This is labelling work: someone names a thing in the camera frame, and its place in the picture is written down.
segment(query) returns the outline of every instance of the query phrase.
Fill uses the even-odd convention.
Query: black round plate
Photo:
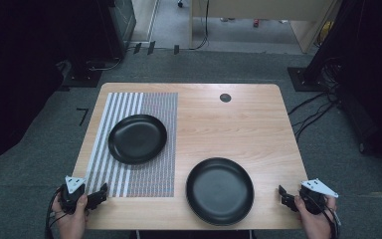
[[[166,143],[163,123],[149,115],[134,115],[118,122],[107,139],[110,154],[126,164],[140,164],[157,156]]]
[[[221,157],[201,161],[191,170],[186,194],[192,210],[203,221],[217,226],[244,219],[254,201],[253,182],[247,171]]]

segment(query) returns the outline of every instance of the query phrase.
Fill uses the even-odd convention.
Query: black and white striped mat
[[[177,103],[177,93],[109,93],[86,173],[86,193],[107,182],[109,197],[173,197]],[[110,155],[107,138],[119,121],[138,114],[163,122],[166,145],[149,162],[123,164]]]

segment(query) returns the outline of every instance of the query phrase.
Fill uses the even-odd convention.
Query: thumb
[[[300,198],[300,196],[296,196],[294,198],[294,202],[295,202],[295,206],[296,206],[297,210],[299,211],[300,216],[303,220],[309,214],[309,212],[305,208],[305,203],[303,202],[302,198]]]
[[[81,216],[83,217],[84,214],[85,214],[85,209],[86,209],[86,206],[87,206],[87,202],[88,202],[88,198],[85,194],[83,194],[79,200],[77,201],[77,208],[76,208],[76,212],[74,213],[75,215],[77,216]]]

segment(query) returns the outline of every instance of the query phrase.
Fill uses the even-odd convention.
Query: wooden table
[[[336,2],[337,0],[210,0],[208,17],[290,20],[302,52],[307,53],[333,12]],[[207,0],[190,1],[190,48],[193,48],[194,17],[206,17],[206,9]]]
[[[85,177],[108,93],[178,93],[175,190],[173,197],[110,197],[92,211],[91,229],[292,229],[296,214],[281,205],[278,186],[297,194],[305,169],[276,85],[130,84],[101,87],[74,177]],[[224,103],[222,94],[232,100]],[[219,227],[199,219],[189,207],[185,185],[200,161],[226,157],[252,178],[255,199],[237,224]]]

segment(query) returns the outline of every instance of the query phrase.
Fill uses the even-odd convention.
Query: carpeted floor
[[[96,102],[107,82],[277,84],[288,110],[316,93],[293,90],[287,67],[305,67],[311,56],[155,50],[128,52],[102,74],[96,89],[55,92],[22,141],[0,156],[0,238],[43,238],[46,210],[56,188],[71,175]],[[314,114],[320,98],[290,116],[292,123]],[[84,112],[90,109],[83,125]],[[341,238],[382,238],[382,158],[363,155],[352,125],[331,109],[300,136],[298,146],[309,178],[339,193]],[[258,238],[304,238],[302,230],[260,230]],[[88,230],[86,238],[127,238],[127,231]]]

